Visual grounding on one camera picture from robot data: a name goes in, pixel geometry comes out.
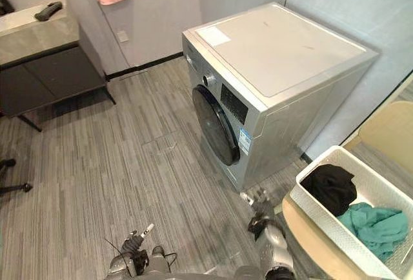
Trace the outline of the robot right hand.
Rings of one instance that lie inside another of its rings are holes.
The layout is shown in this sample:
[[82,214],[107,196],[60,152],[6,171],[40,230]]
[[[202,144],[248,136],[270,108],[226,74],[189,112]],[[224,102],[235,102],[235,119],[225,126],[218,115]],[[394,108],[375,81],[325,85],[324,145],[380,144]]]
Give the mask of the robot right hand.
[[274,205],[264,188],[258,188],[254,196],[241,192],[240,197],[254,211],[254,216],[250,220],[249,226],[255,226],[260,222],[273,220],[275,218]]

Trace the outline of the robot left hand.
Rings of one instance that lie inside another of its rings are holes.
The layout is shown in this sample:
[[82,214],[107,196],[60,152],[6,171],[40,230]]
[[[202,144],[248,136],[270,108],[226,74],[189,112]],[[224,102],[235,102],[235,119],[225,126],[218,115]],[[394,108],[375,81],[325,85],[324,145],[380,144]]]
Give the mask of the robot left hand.
[[151,223],[142,232],[138,232],[137,230],[131,231],[125,239],[124,243],[122,244],[120,252],[122,254],[136,253],[140,249],[144,239],[153,229],[154,223]]

